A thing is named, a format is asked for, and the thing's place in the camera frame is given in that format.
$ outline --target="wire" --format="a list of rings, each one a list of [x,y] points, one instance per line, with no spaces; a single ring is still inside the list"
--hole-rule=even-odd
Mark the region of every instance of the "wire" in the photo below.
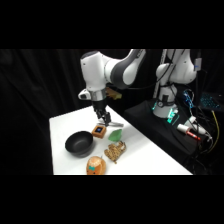
[[[213,114],[213,116],[214,116],[214,118],[215,118],[215,123],[216,123],[216,125],[217,125],[217,131],[218,131],[218,134],[217,134],[217,139],[216,139],[216,141],[215,141],[215,144],[214,144],[213,147],[208,151],[208,153],[211,153],[212,150],[216,147],[216,145],[217,145],[217,143],[218,143],[218,141],[219,141],[219,137],[220,137],[220,128],[219,128],[219,124],[218,124],[217,118],[216,118],[216,116],[215,116],[215,112],[212,111],[212,114]]]

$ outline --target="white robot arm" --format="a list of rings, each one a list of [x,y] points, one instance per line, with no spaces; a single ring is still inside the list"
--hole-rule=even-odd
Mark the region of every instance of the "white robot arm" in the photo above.
[[[103,118],[106,126],[111,122],[110,114],[105,110],[106,84],[112,83],[119,89],[129,88],[145,55],[145,49],[132,49],[123,60],[109,58],[98,51],[82,56],[81,68],[86,89],[79,94],[79,99],[91,100],[98,119]]]
[[[160,92],[153,113],[160,118],[168,118],[175,105],[177,89],[173,83],[189,84],[197,74],[190,59],[190,49],[168,49],[167,56],[171,63],[160,65],[156,72]]]
[[[105,125],[111,122],[106,112],[106,84],[112,83],[119,89],[129,88],[135,81],[138,70],[145,58],[146,49],[131,49],[123,60],[109,58],[98,51],[82,56],[81,67],[86,81],[86,89],[79,94],[81,100],[91,100],[98,119]],[[168,49],[169,64],[158,67],[156,75],[160,92],[154,114],[168,118],[175,105],[177,89],[173,83],[189,84],[196,78],[196,69],[190,59],[190,49]]]

